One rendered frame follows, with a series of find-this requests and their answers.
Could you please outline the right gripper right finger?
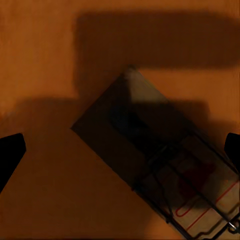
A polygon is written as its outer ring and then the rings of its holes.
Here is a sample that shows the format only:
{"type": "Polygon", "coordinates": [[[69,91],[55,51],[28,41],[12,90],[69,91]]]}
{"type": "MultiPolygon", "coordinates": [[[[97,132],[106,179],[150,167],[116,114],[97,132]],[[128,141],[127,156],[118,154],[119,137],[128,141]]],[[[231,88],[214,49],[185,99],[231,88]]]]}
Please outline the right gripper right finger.
{"type": "Polygon", "coordinates": [[[228,133],[225,141],[224,151],[240,173],[240,135],[228,133]]]}

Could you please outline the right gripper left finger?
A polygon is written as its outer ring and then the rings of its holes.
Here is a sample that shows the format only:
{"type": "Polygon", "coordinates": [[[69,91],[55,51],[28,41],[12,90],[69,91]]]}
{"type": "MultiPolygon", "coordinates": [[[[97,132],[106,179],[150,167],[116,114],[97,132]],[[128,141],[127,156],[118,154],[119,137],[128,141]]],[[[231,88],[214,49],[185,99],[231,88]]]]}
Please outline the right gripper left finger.
{"type": "Polygon", "coordinates": [[[22,133],[0,138],[0,193],[26,153],[22,133]]]}

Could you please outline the mousetrap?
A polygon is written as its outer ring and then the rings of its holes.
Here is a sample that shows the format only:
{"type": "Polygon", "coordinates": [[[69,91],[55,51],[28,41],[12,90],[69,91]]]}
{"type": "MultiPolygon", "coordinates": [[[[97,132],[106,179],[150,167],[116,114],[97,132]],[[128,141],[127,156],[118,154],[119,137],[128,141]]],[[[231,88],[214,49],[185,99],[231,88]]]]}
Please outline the mousetrap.
{"type": "Polygon", "coordinates": [[[240,240],[240,173],[131,64],[71,129],[183,240],[240,240]]]}

